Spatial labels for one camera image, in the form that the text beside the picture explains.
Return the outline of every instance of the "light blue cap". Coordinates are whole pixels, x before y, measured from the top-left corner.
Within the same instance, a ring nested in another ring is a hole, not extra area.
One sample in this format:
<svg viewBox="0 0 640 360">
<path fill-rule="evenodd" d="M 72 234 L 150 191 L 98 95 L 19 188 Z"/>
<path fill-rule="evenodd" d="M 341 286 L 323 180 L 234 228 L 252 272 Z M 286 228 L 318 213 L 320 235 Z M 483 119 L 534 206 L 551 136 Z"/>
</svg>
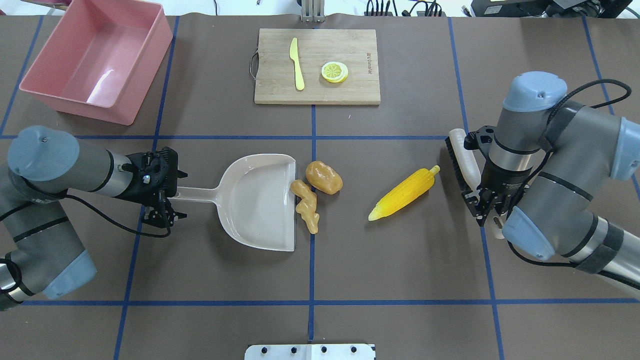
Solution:
<svg viewBox="0 0 640 360">
<path fill-rule="evenodd" d="M 519 208 L 514 207 L 513 212 L 502 227 L 505 239 L 513 245 L 526 251 L 539 260 L 548 260 L 556 253 L 556 250 L 547 237 L 538 229 L 536 224 Z"/>
<path fill-rule="evenodd" d="M 622 118 L 611 178 L 626 181 L 640 165 L 640 125 Z"/>
<path fill-rule="evenodd" d="M 546 110 L 566 95 L 566 83 L 557 75 L 530 71 L 516 76 L 502 106 L 517 113 Z"/>
<path fill-rule="evenodd" d="M 57 179 L 78 159 L 80 145 L 73 135 L 44 126 L 22 130 L 9 146 L 9 168 L 30 181 Z"/>
<path fill-rule="evenodd" d="M 57 299 L 88 283 L 97 273 L 87 250 L 82 251 L 60 275 L 42 290 L 49 299 Z"/>
</svg>

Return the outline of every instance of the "corn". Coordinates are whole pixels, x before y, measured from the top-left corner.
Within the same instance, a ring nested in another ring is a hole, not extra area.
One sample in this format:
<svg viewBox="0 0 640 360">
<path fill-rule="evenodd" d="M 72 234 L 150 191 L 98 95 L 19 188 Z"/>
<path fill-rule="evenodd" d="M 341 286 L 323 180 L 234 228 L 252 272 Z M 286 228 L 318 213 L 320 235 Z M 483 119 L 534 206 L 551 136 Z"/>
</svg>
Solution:
<svg viewBox="0 0 640 360">
<path fill-rule="evenodd" d="M 431 170 L 422 168 L 414 172 L 378 201 L 369 214 L 369 221 L 387 217 L 409 205 L 433 186 L 434 176 L 439 171 L 440 167 L 436 165 Z"/>
</svg>

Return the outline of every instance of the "white bracket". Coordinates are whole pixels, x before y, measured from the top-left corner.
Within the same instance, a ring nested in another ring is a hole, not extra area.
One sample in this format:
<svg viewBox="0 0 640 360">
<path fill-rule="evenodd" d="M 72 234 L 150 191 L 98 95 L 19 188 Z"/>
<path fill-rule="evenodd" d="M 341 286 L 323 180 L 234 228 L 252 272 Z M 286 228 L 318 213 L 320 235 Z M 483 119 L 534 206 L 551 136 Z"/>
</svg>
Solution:
<svg viewBox="0 0 640 360">
<path fill-rule="evenodd" d="M 302 22 L 324 22 L 324 0 L 302 0 Z"/>
<path fill-rule="evenodd" d="M 251 345 L 244 360 L 376 360 L 373 344 Z"/>
</svg>

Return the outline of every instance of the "cutting board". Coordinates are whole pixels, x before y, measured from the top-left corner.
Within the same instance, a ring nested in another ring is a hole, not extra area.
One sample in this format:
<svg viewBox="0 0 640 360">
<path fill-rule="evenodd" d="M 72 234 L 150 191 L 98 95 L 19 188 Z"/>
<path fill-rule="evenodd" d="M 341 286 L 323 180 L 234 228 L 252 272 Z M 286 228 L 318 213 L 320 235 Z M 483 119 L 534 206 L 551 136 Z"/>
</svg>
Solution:
<svg viewBox="0 0 640 360">
<path fill-rule="evenodd" d="M 298 56 L 305 89 L 296 90 L 291 40 L 298 38 Z M 378 43 L 375 30 L 260 29 L 256 104 L 376 105 L 380 103 Z M 329 61 L 347 65 L 347 80 L 333 84 L 320 71 Z"/>
</svg>

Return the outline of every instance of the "white metal plate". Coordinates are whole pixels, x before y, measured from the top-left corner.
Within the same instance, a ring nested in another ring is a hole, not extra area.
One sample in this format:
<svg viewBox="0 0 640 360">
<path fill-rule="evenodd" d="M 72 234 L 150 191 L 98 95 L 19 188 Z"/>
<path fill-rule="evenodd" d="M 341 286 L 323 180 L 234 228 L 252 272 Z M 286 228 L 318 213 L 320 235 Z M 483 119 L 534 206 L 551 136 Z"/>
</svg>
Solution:
<svg viewBox="0 0 640 360">
<path fill-rule="evenodd" d="M 375 360 L 373 344 L 251 345 L 244 360 Z"/>
</svg>

